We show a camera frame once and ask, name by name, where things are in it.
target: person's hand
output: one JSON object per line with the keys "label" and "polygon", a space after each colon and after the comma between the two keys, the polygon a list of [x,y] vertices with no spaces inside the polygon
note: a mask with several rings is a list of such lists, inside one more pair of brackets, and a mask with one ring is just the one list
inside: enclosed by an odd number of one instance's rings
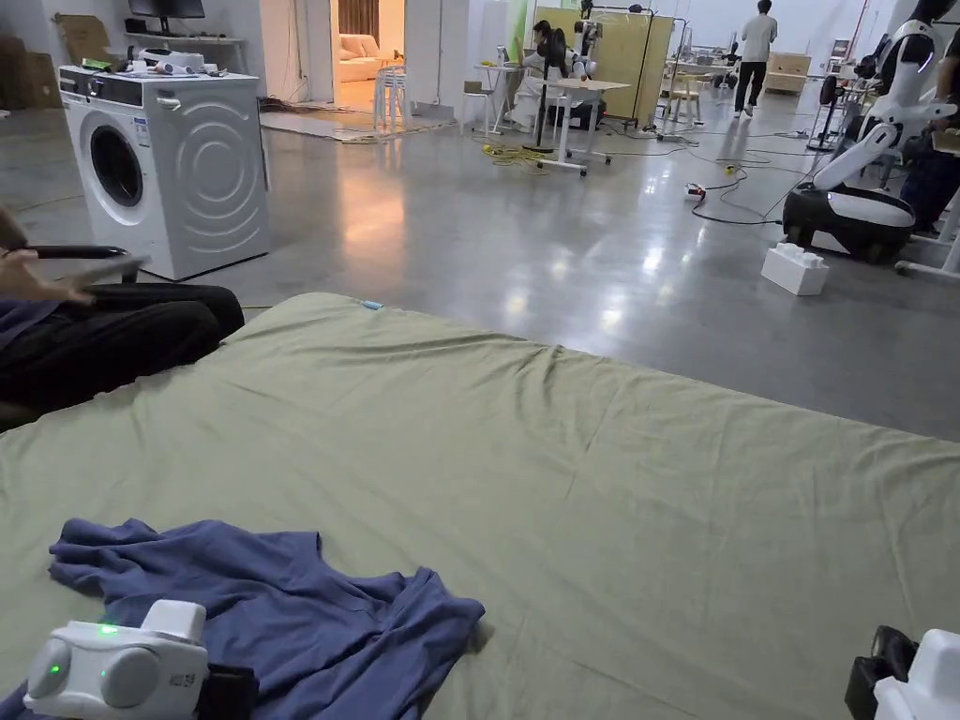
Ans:
{"label": "person's hand", "polygon": [[93,297],[70,282],[43,280],[27,267],[36,260],[36,253],[26,250],[0,255],[0,295],[17,300],[58,300],[89,305]]}

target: computer monitor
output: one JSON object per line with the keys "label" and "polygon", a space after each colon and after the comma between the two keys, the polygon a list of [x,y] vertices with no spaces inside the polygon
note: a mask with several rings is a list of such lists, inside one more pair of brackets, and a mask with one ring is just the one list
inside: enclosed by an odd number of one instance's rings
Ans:
{"label": "computer monitor", "polygon": [[160,18],[160,31],[170,35],[168,17],[206,17],[203,0],[128,0],[134,15]]}

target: washing machine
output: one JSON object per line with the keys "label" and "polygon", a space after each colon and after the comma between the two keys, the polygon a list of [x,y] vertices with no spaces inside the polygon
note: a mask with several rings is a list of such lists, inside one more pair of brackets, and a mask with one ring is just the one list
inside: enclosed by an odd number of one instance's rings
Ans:
{"label": "washing machine", "polygon": [[95,241],[172,280],[270,250],[257,78],[60,68]]}

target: room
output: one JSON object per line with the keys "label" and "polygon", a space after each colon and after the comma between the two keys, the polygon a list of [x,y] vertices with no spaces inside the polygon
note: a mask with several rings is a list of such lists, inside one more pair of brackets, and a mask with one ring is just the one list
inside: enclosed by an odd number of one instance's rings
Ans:
{"label": "room", "polygon": [[956,715],[960,7],[345,4],[0,4],[0,718]]}

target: curtain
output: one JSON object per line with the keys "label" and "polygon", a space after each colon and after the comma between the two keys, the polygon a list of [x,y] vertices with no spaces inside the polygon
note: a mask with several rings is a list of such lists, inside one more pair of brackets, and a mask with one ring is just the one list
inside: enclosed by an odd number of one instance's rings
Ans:
{"label": "curtain", "polygon": [[340,32],[380,42],[380,0],[340,0]]}

